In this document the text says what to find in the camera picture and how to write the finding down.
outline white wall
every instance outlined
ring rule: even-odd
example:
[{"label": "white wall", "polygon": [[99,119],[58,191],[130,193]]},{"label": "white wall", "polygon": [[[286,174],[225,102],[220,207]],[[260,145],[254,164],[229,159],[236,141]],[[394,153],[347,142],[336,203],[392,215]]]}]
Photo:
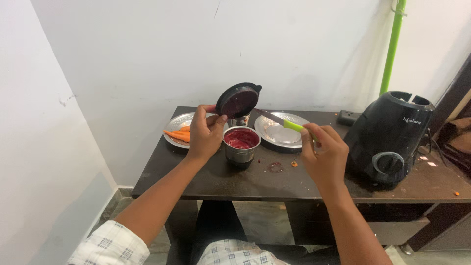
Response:
[{"label": "white wall", "polygon": [[0,263],[64,264],[116,184],[28,0],[0,2]]},{"label": "white wall", "polygon": [[[379,92],[392,0],[32,0],[118,184],[134,185],[178,105],[239,82],[258,107],[362,111]],[[470,52],[471,1],[406,6],[390,89],[437,102]]]}]

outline shirt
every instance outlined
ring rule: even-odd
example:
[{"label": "shirt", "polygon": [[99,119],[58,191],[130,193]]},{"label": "shirt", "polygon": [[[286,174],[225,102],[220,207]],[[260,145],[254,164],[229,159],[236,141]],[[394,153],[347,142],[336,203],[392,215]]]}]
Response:
[{"label": "shirt", "polygon": [[[85,239],[67,261],[69,265],[141,265],[149,249],[131,230],[107,221]],[[255,243],[220,240],[209,244],[198,265],[288,265]]]}]

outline power cord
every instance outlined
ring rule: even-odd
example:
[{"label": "power cord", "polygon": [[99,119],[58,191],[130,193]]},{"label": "power cord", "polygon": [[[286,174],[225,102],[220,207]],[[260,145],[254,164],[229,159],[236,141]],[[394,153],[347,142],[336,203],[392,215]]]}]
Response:
[{"label": "power cord", "polygon": [[419,150],[417,150],[417,152],[423,156],[426,156],[426,155],[429,155],[431,152],[432,152],[432,143],[435,145],[436,149],[438,150],[439,152],[439,155],[440,155],[440,159],[442,160],[443,164],[448,167],[446,161],[445,161],[445,157],[443,156],[443,153],[440,149],[440,146],[439,144],[434,140],[432,139],[432,136],[431,136],[431,133],[430,133],[430,128],[427,128],[427,136],[429,137],[429,153],[428,154],[423,154],[422,152],[420,152]]}]

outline lifelong logo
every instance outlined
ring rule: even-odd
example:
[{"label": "lifelong logo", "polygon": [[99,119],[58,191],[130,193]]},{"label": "lifelong logo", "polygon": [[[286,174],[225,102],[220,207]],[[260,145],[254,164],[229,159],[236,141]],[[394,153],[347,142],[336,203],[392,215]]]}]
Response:
[{"label": "lifelong logo", "polygon": [[421,123],[421,122],[416,121],[415,119],[409,120],[409,118],[406,118],[406,117],[404,117],[402,120],[406,121],[406,123],[417,123],[418,125],[420,125]]}]

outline mixer knob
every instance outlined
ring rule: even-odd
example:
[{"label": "mixer knob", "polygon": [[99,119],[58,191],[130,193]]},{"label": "mixer knob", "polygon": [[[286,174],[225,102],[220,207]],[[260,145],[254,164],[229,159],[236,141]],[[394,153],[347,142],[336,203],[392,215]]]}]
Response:
[{"label": "mixer knob", "polygon": [[372,158],[374,168],[383,174],[394,174],[404,166],[404,159],[398,153],[381,152]]}]

